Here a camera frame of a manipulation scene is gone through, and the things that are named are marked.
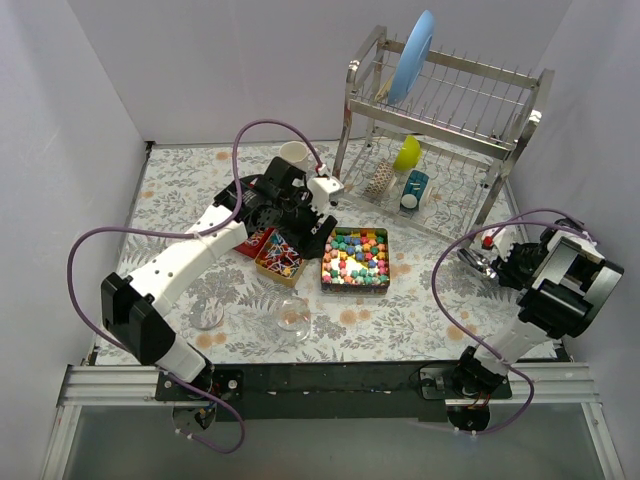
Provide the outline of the clear glass jar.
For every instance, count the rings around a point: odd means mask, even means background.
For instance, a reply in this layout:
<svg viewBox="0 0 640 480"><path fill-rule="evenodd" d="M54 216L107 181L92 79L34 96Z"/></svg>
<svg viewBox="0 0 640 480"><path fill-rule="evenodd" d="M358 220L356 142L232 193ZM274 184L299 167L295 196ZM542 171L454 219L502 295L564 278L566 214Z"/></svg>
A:
<svg viewBox="0 0 640 480"><path fill-rule="evenodd" d="M284 299L274 313L280 333L292 343L305 341L311 330L311 312L307 303L298 297Z"/></svg>

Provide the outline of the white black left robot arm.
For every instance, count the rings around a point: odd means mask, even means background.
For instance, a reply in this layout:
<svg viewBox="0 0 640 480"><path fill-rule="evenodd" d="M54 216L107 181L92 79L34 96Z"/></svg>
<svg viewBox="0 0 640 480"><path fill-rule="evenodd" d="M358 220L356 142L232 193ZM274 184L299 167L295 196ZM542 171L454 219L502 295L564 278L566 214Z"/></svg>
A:
<svg viewBox="0 0 640 480"><path fill-rule="evenodd" d="M337 224L324 212L343 189L332 176L307 178L299 168L273 158L264 173L245 176L217 194L185 239L126 277L106 277L101 285L104 327L140 364L178 378L188 398L205 398L213 386L209 363L173 330L166 314L215 261L258 230L275 229L304 260L322 257Z"/></svg>

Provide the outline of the silver metal scoop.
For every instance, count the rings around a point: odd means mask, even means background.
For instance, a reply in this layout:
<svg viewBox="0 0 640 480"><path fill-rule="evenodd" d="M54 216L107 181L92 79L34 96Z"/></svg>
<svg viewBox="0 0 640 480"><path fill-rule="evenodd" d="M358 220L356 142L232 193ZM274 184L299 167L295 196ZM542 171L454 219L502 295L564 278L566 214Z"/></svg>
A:
<svg viewBox="0 0 640 480"><path fill-rule="evenodd" d="M458 259L476 276L483 280L497 281L498 274L492 266L492 262L481 253L460 248L457 251Z"/></svg>

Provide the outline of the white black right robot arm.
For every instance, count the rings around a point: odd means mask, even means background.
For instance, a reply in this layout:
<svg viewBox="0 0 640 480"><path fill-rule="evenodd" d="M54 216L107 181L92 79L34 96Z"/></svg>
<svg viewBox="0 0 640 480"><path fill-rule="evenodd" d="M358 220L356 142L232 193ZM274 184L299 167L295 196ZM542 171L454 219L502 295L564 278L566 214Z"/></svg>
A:
<svg viewBox="0 0 640 480"><path fill-rule="evenodd" d="M534 347L586 331L621 280L624 269L595 244L565 231L544 232L535 243L515 243L491 262L498 284L520 293L515 319L467 347L452 372L464 397L492 394L509 368Z"/></svg>

